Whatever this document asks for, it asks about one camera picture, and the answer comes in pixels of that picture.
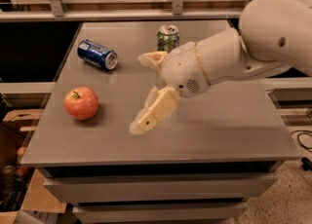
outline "green can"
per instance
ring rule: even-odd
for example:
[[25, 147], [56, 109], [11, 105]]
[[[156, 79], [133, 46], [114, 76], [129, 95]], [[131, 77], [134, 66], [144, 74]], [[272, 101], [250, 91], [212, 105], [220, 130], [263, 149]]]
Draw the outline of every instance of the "green can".
[[157, 51], [169, 53], [179, 46], [179, 32], [175, 25], [162, 25], [157, 33]]

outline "can lid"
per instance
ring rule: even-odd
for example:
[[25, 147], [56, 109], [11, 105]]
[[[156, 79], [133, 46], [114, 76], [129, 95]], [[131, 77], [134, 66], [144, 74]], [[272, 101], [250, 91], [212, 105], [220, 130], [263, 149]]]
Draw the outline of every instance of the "can lid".
[[108, 70], [112, 70], [118, 63], [118, 56], [115, 52], [110, 53], [105, 60], [105, 67]]
[[178, 33], [178, 28], [175, 25], [162, 25], [159, 31], [165, 35], [174, 35]]

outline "gray tabletop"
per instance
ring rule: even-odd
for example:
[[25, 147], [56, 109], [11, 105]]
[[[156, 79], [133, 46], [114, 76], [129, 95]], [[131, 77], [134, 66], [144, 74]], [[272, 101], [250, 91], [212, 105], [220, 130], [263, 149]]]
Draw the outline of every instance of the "gray tabletop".
[[[260, 81], [226, 82], [183, 99], [177, 111], [147, 134], [134, 136], [129, 124], [153, 86], [163, 81], [137, 56], [156, 50], [156, 33], [167, 22], [88, 22], [80, 30], [22, 163], [33, 167], [237, 162], [299, 156]], [[225, 20], [177, 21], [183, 44], [229, 27]], [[118, 67], [105, 72], [77, 56], [88, 38], [113, 49]], [[73, 88], [97, 92], [94, 118], [76, 121], [62, 106]]]

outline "black cable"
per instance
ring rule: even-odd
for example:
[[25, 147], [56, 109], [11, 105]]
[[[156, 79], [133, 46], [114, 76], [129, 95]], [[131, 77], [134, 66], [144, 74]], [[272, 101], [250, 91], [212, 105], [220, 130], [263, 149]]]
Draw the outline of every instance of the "black cable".
[[303, 136], [303, 135], [308, 135], [308, 136], [310, 136], [311, 139], [312, 139], [312, 131], [297, 130], [297, 131], [291, 132], [291, 135], [293, 135], [293, 134], [296, 133], [296, 132], [300, 132], [300, 134], [298, 134], [297, 137], [296, 137], [296, 140], [297, 140], [297, 142], [299, 143], [299, 145], [300, 145], [303, 149], [305, 149], [305, 150], [307, 150], [308, 152], [311, 152], [311, 153], [312, 153], [312, 146], [309, 147], [309, 146], [303, 144], [302, 141], [301, 141], [301, 139], [300, 139], [300, 137]]

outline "cabinet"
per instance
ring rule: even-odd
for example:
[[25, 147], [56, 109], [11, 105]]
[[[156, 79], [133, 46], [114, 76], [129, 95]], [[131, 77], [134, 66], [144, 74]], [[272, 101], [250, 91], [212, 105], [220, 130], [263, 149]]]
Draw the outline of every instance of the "cabinet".
[[[73, 41], [22, 163], [75, 205], [83, 223], [226, 223], [275, 181], [275, 170], [300, 153], [261, 81], [226, 82], [181, 101], [154, 130], [135, 136], [129, 124], [153, 86], [164, 82], [137, 61], [156, 50], [167, 21], [85, 22]], [[171, 21], [180, 44], [230, 27], [226, 20]], [[118, 67], [104, 72], [77, 56], [88, 38], [113, 49]], [[62, 101], [78, 86], [93, 88], [99, 111], [76, 121]]]

